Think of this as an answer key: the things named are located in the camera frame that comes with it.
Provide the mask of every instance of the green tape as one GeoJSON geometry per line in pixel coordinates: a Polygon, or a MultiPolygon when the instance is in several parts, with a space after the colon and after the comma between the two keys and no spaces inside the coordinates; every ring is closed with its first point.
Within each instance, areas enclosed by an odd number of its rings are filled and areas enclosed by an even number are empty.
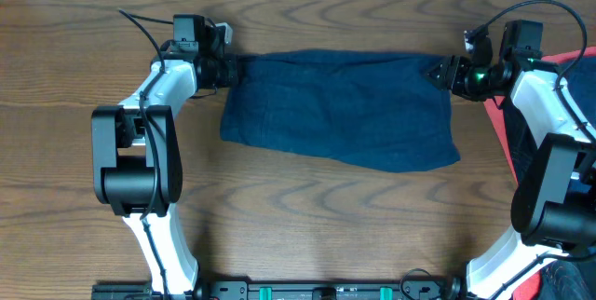
{"type": "Polygon", "coordinates": [[[271,287],[262,287],[259,289],[259,300],[273,300],[271,287]]]}
{"type": "Polygon", "coordinates": [[[390,287],[381,287],[381,300],[393,300],[393,289],[390,287]]]}

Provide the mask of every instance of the folded cloth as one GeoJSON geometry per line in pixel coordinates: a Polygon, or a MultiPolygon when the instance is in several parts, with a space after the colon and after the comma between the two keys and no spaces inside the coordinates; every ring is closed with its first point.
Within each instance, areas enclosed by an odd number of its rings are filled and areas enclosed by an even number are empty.
{"type": "Polygon", "coordinates": [[[422,77],[439,60],[327,50],[241,57],[221,137],[392,172],[451,165],[450,95],[422,77]]]}

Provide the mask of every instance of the wooden table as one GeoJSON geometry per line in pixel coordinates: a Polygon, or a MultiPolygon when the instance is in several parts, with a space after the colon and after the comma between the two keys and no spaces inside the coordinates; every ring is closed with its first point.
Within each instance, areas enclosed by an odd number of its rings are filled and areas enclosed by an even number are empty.
{"type": "MultiPolygon", "coordinates": [[[[209,15],[236,52],[302,48],[463,54],[462,31],[522,0],[1,0],[0,290],[3,298],[83,299],[100,280],[149,279],[139,245],[93,194],[90,115],[145,79],[153,48],[116,9],[163,19],[209,15]]],[[[596,0],[560,0],[589,24],[596,0]]],[[[543,49],[577,49],[571,17],[546,23],[543,49]]],[[[493,29],[495,49],[505,20],[493,29]]],[[[148,24],[158,41],[171,29],[148,24]]],[[[478,103],[453,99],[462,160],[393,174],[225,143],[226,92],[176,121],[184,233],[207,276],[254,280],[398,279],[455,271],[509,224],[515,184],[478,103]]]]}

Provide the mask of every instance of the fabric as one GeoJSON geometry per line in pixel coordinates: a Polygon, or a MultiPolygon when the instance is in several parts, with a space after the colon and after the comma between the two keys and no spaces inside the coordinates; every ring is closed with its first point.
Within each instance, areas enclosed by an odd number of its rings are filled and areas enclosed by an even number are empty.
{"type": "MultiPolygon", "coordinates": [[[[574,59],[579,51],[563,53],[555,56],[544,57],[545,61],[557,63],[566,63],[574,59]]],[[[596,71],[596,48],[588,48],[584,54],[584,60],[577,66],[568,78],[569,91],[574,97],[577,105],[590,121],[592,125],[596,123],[596,106],[593,105],[592,95],[596,92],[596,82],[594,82],[594,72],[596,71]]],[[[503,98],[496,99],[497,103],[502,104],[503,98]]],[[[497,133],[499,141],[505,151],[511,171],[518,181],[523,175],[532,160],[532,154],[536,150],[536,145],[527,125],[522,117],[513,110],[501,111],[492,101],[484,102],[484,107],[493,122],[494,130],[497,133]]],[[[581,184],[575,184],[570,187],[571,190],[583,191],[586,189],[581,184]]],[[[594,265],[581,265],[582,269],[594,268],[594,265]]],[[[514,292],[513,298],[516,300],[529,300],[535,298],[540,288],[548,288],[547,284],[541,284],[540,274],[536,273],[524,284],[520,285],[514,292]]]]}
{"type": "Polygon", "coordinates": [[[221,137],[391,172],[451,165],[449,92],[421,76],[439,60],[327,50],[241,58],[221,137]]]}

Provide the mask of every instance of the wire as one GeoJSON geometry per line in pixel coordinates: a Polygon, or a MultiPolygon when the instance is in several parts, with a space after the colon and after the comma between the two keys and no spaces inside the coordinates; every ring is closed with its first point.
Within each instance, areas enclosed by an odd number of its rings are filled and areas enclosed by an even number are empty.
{"type": "Polygon", "coordinates": [[[160,24],[169,24],[169,25],[173,25],[174,22],[171,20],[158,20],[158,19],[152,19],[150,17],[144,17],[144,16],[139,16],[139,15],[135,15],[135,14],[130,14],[129,15],[132,18],[136,18],[137,20],[147,20],[147,21],[152,21],[152,22],[156,22],[156,23],[160,23],[160,24]]]}
{"type": "Polygon", "coordinates": [[[147,86],[139,92],[139,112],[141,114],[142,124],[145,126],[145,132],[147,134],[147,139],[149,140],[149,144],[151,146],[151,155],[153,156],[153,168],[154,168],[153,192],[151,193],[151,199],[149,200],[149,204],[147,205],[147,207],[145,208],[144,212],[141,214],[141,217],[139,219],[142,221],[143,230],[145,231],[145,234],[147,234],[147,240],[149,241],[149,245],[151,246],[151,251],[157,261],[157,265],[159,266],[159,274],[161,275],[161,279],[163,280],[163,283],[164,283],[164,299],[169,299],[168,284],[166,283],[166,269],[164,268],[164,266],[161,262],[161,259],[159,258],[159,254],[157,253],[156,244],[154,243],[153,236],[151,235],[151,231],[149,230],[149,222],[146,219],[147,215],[153,210],[153,207],[156,203],[156,198],[157,198],[157,194],[159,192],[159,187],[160,187],[161,182],[160,182],[160,169],[159,169],[159,155],[157,153],[157,147],[156,147],[156,137],[153,134],[153,129],[151,127],[151,123],[149,122],[149,119],[147,118],[147,113],[146,113],[146,109],[145,109],[145,101],[147,100],[146,94],[151,91],[151,88],[157,82],[157,80],[159,78],[161,78],[161,76],[163,74],[165,74],[166,64],[164,61],[164,57],[161,54],[159,47],[157,46],[157,42],[147,32],[147,30],[145,30],[142,27],[142,25],[140,25],[136,20],[134,20],[132,18],[132,16],[130,16],[126,11],[124,11],[122,9],[119,9],[118,11],[122,15],[124,15],[127,19],[132,21],[135,25],[137,25],[137,27],[147,36],[147,38],[149,39],[151,44],[153,44],[153,47],[156,49],[157,56],[159,57],[159,61],[161,62],[161,66],[159,66],[159,73],[157,73],[157,75],[149,81],[147,86]]]}
{"type": "MultiPolygon", "coordinates": [[[[408,271],[408,273],[405,274],[405,276],[403,276],[403,278],[401,278],[400,280],[400,292],[403,294],[403,296],[407,297],[410,300],[415,300],[414,298],[412,298],[409,294],[407,294],[404,290],[403,290],[403,282],[408,278],[408,276],[410,276],[412,273],[414,272],[422,272],[425,273],[427,276],[432,277],[432,275],[430,273],[428,273],[428,271],[426,271],[423,268],[413,268],[410,271],[408,271]]],[[[435,300],[435,299],[439,299],[440,296],[432,298],[431,300],[435,300]]]]}
{"type": "Polygon", "coordinates": [[[557,97],[559,98],[559,101],[561,101],[562,106],[569,113],[569,116],[574,120],[574,123],[576,124],[577,128],[579,130],[581,130],[584,133],[584,135],[586,135],[586,137],[588,138],[588,140],[591,143],[596,143],[596,137],[594,137],[588,131],[588,128],[586,128],[588,122],[582,122],[581,119],[579,119],[579,116],[577,116],[577,113],[571,107],[571,105],[569,104],[569,102],[567,101],[567,99],[564,97],[564,95],[562,93],[561,80],[563,79],[564,76],[568,76],[569,73],[571,73],[571,71],[573,71],[573,69],[577,67],[577,64],[579,63],[579,61],[584,57],[584,53],[586,52],[586,47],[588,46],[588,32],[586,31],[586,24],[584,23],[584,21],[582,21],[581,17],[577,14],[577,12],[575,10],[573,10],[571,7],[567,6],[564,3],[553,1],[553,0],[525,1],[525,2],[518,3],[514,6],[508,7],[505,10],[499,12],[496,16],[492,17],[484,25],[481,25],[476,30],[472,31],[472,34],[470,36],[474,36],[477,33],[479,33],[480,31],[487,29],[488,26],[491,25],[493,22],[495,22],[496,20],[501,18],[503,15],[507,14],[508,12],[510,12],[512,10],[515,10],[518,7],[525,7],[525,6],[536,5],[536,4],[548,4],[548,5],[560,7],[562,9],[564,9],[565,11],[567,11],[571,16],[573,16],[573,18],[577,22],[577,25],[579,25],[579,29],[581,30],[581,39],[582,39],[581,49],[579,50],[579,54],[577,55],[577,57],[562,72],[560,72],[557,75],[554,90],[557,93],[557,97]]]}
{"type": "Polygon", "coordinates": [[[517,280],[519,280],[521,277],[523,277],[526,273],[530,272],[530,270],[532,270],[532,268],[534,268],[537,265],[542,264],[545,259],[555,259],[555,260],[560,260],[560,261],[570,262],[570,263],[586,263],[586,262],[590,262],[590,261],[596,259],[596,253],[592,253],[592,254],[589,254],[584,257],[566,257],[566,256],[560,256],[558,254],[542,253],[539,256],[537,256],[536,259],[532,263],[530,263],[528,266],[526,266],[522,271],[520,271],[513,278],[511,278],[508,282],[504,283],[501,287],[499,287],[499,289],[496,290],[496,292],[493,293],[493,295],[491,295],[491,297],[489,297],[488,300],[495,300],[502,292],[504,292],[507,288],[509,288],[511,285],[513,285],[517,280]]]}

